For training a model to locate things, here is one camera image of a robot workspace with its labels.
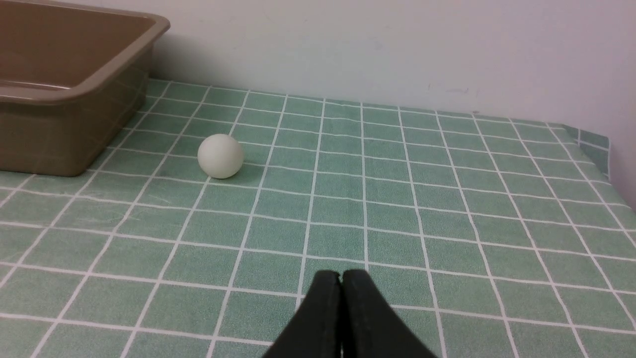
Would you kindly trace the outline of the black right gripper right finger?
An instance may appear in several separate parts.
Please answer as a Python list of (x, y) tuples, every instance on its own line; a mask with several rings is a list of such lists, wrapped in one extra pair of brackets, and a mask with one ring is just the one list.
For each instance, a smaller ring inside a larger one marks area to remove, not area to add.
[(365, 270), (346, 270), (341, 281), (347, 307), (345, 358), (433, 358), (384, 299)]

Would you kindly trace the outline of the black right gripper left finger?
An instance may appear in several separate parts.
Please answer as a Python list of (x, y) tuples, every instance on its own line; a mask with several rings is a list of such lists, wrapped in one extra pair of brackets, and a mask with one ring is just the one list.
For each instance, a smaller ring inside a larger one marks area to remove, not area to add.
[(264, 358), (339, 358), (341, 298), (339, 273), (318, 270), (298, 310)]

